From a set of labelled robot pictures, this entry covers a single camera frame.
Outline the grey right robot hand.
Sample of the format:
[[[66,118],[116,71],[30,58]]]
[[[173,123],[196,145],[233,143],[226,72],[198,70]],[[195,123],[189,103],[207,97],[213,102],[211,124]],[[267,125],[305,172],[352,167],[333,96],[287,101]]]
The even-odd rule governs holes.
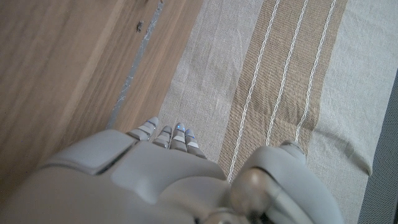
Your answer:
[[[2,223],[342,223],[295,141],[257,148],[234,180],[181,123],[153,117],[47,159],[1,206]]]

